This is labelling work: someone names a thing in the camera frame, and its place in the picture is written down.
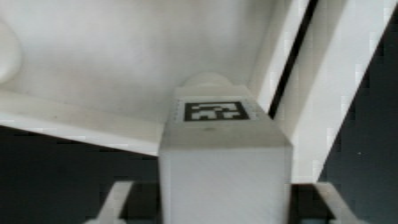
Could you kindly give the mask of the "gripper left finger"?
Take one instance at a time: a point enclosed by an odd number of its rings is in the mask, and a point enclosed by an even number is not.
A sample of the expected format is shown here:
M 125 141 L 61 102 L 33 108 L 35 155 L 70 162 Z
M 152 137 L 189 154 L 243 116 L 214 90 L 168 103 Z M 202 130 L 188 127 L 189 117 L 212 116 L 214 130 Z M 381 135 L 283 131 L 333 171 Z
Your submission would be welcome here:
M 97 215 L 84 221 L 84 224 L 157 224 L 157 215 L 157 183 L 116 181 Z

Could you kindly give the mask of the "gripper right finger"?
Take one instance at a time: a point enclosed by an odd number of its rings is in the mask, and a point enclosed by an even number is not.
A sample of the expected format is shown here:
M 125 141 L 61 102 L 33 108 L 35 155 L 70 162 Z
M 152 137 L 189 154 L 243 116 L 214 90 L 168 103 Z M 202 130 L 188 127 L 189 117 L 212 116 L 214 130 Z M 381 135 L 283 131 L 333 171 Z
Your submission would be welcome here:
M 289 224 L 369 224 L 356 218 L 328 182 L 291 185 Z

